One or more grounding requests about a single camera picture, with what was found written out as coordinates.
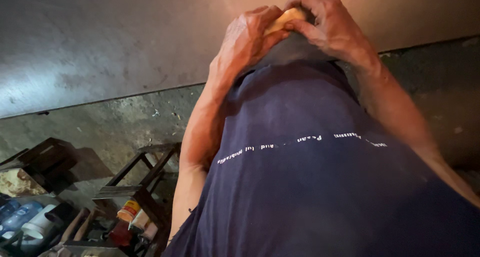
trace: white plastic bucket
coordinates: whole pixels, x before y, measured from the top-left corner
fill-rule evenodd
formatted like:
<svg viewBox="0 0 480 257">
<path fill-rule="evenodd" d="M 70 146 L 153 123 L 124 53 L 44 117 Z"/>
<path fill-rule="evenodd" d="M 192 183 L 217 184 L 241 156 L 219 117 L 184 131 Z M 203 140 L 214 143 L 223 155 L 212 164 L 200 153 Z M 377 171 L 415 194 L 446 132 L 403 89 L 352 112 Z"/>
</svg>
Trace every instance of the white plastic bucket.
<svg viewBox="0 0 480 257">
<path fill-rule="evenodd" d="M 43 239 L 50 230 L 53 228 L 54 223 L 45 218 L 45 213 L 54 209 L 56 205 L 47 205 L 42 211 L 40 211 L 33 219 L 25 223 L 21 230 L 27 236 L 31 236 L 36 239 Z"/>
</svg>

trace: floor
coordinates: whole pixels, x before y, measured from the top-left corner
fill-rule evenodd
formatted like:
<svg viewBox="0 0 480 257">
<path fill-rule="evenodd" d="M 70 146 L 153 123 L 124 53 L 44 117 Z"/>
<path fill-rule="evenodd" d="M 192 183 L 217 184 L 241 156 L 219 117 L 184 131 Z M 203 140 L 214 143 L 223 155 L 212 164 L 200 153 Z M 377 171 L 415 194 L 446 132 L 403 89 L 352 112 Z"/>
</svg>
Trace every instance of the floor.
<svg viewBox="0 0 480 257">
<path fill-rule="evenodd" d="M 447 162 L 456 168 L 480 166 L 480 38 L 388 52 L 381 58 L 428 120 Z M 137 148 L 182 140 L 202 89 L 191 86 L 2 119 L 0 161 L 48 137 L 68 141 L 83 161 L 72 169 L 79 181 L 60 196 L 92 207 L 93 195 Z M 138 182 L 145 172 L 140 166 L 123 183 Z M 164 187 L 168 200 L 174 186 L 175 180 Z"/>
</svg>

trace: plastic water bottle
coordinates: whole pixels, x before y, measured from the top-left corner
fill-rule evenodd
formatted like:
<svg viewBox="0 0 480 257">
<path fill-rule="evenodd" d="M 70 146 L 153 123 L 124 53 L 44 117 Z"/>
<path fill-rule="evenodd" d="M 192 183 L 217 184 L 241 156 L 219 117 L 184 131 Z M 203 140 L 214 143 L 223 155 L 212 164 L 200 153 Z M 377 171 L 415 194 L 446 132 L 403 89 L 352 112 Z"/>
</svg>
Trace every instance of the plastic water bottle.
<svg viewBox="0 0 480 257">
<path fill-rule="evenodd" d="M 6 218 L 0 225 L 0 235 L 9 231 L 19 230 L 24 223 L 27 223 L 40 211 L 43 207 L 40 203 L 32 201 L 22 205 L 10 217 Z"/>
<path fill-rule="evenodd" d="M 19 207 L 20 203 L 15 199 L 10 200 L 8 203 L 0 207 L 0 223 L 3 222 L 5 218 L 12 215 Z"/>
</svg>

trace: yellow object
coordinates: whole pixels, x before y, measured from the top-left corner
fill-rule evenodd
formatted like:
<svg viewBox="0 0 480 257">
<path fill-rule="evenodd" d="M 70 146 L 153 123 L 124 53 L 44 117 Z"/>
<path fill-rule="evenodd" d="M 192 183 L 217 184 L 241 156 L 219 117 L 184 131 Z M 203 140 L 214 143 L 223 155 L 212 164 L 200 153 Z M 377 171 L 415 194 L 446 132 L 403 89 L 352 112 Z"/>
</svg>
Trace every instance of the yellow object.
<svg viewBox="0 0 480 257">
<path fill-rule="evenodd" d="M 129 200 L 123 205 L 121 210 L 117 212 L 117 218 L 131 223 L 138 211 L 140 211 L 140 205 L 133 200 Z"/>
<path fill-rule="evenodd" d="M 291 8 L 285 11 L 283 15 L 277 18 L 277 20 L 273 21 L 273 23 L 269 27 L 267 27 L 263 35 L 266 36 L 272 32 L 283 29 L 283 26 L 285 26 L 285 23 L 293 19 L 306 20 L 307 15 L 303 10 L 299 8 Z"/>
</svg>

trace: navy blue t-shirt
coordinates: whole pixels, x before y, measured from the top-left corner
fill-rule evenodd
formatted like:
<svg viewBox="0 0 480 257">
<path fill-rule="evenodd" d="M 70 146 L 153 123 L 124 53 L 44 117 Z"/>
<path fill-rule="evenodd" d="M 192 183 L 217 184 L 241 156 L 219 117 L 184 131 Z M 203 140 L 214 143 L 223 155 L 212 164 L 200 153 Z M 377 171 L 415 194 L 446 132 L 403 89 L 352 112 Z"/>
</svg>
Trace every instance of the navy blue t-shirt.
<svg viewBox="0 0 480 257">
<path fill-rule="evenodd" d="M 257 70 L 226 101 L 199 204 L 163 256 L 480 255 L 479 210 L 331 64 Z"/>
</svg>

